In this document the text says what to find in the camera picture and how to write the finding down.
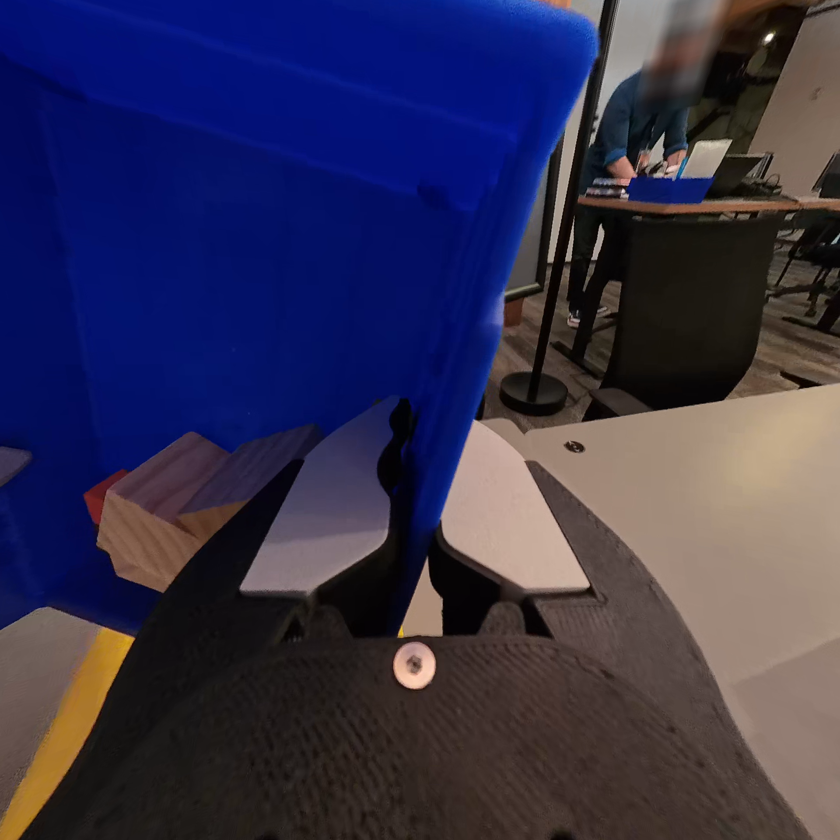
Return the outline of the open silver laptop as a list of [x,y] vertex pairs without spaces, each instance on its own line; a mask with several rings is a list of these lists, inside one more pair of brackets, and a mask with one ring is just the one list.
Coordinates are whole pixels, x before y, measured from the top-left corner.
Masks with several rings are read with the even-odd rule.
[[731,139],[699,140],[680,165],[678,179],[707,180],[714,177],[728,153]]

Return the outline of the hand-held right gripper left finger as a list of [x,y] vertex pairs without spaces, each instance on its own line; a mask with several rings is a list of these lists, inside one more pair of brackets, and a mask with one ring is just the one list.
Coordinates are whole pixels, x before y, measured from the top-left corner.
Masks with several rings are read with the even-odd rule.
[[316,445],[260,544],[241,594],[308,598],[384,548],[412,425],[410,402],[392,395]]

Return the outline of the black pole stand round base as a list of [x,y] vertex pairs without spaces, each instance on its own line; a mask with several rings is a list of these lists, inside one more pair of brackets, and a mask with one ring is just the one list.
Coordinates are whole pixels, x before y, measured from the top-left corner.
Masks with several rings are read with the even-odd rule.
[[563,201],[560,228],[553,252],[550,277],[545,276],[548,265],[546,247],[541,246],[538,262],[538,277],[547,287],[542,310],[542,320],[532,368],[529,373],[511,373],[502,378],[499,385],[500,400],[504,406],[529,417],[546,417],[563,409],[568,397],[568,388],[560,379],[543,372],[545,357],[550,345],[553,320],[560,295],[564,272],[564,261],[571,241],[574,210],[578,202],[578,188],[592,135],[592,125],[601,95],[607,57],[613,38],[618,1],[604,1],[598,24],[600,49],[584,90],[579,129],[570,165],[569,182]]

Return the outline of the grey mat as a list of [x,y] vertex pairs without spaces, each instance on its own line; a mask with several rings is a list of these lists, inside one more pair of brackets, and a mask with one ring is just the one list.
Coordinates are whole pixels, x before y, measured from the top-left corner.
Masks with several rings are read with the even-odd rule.
[[54,720],[99,625],[51,607],[1,632],[1,812]]

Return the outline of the pile of coloured wooden cubes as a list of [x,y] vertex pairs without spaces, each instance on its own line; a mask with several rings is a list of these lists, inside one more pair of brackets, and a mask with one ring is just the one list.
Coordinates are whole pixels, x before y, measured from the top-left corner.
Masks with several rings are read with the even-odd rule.
[[116,575],[164,592],[214,534],[293,461],[322,441],[308,424],[232,453],[194,432],[86,494],[101,507],[97,546]]

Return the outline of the black framed sign stand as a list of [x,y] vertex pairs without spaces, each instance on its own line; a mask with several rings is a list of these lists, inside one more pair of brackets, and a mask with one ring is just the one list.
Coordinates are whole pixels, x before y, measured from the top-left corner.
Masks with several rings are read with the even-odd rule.
[[562,135],[542,174],[531,215],[511,269],[505,290],[507,305],[543,290],[549,267],[563,147]]

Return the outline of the blue plastic box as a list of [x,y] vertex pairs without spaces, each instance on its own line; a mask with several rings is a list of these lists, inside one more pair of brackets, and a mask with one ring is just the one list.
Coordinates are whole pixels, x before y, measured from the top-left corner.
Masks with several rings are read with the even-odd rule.
[[715,178],[642,176],[630,181],[627,200],[654,204],[699,204],[709,193]]
[[2,626],[158,599],[83,493],[186,433],[416,416],[411,600],[599,49],[545,2],[2,2]]

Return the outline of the yellow plastic box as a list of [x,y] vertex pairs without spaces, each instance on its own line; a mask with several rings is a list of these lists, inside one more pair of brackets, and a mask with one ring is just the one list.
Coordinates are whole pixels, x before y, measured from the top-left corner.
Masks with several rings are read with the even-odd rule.
[[91,733],[133,641],[110,628],[98,630],[3,814],[2,839],[21,838],[55,793]]

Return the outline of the wooden top desk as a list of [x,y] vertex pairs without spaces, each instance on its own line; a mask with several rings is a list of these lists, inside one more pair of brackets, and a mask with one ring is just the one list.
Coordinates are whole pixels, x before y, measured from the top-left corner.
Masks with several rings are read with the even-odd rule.
[[587,208],[606,218],[604,239],[592,277],[584,288],[581,320],[572,343],[554,340],[550,347],[575,364],[589,376],[598,378],[603,373],[591,366],[585,356],[593,336],[606,329],[616,328],[620,311],[604,316],[597,315],[606,286],[620,282],[625,289],[633,263],[633,248],[642,242],[643,223],[656,222],[665,226],[663,234],[654,234],[654,247],[662,243],[661,251],[676,242],[677,224],[700,226],[701,239],[707,239],[711,223],[728,226],[746,224],[748,221],[770,220],[781,224],[788,216],[797,214],[824,215],[838,218],[838,197],[806,196],[755,198],[724,198],[704,200],[699,203],[651,203],[634,201],[627,197],[580,196],[579,208]]

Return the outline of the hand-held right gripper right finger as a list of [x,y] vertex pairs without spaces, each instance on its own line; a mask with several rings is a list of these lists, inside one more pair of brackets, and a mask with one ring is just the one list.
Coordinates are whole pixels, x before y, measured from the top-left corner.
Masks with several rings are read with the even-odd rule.
[[513,602],[591,588],[523,453],[478,421],[429,547],[429,572],[441,595],[455,589],[444,583],[446,575]]

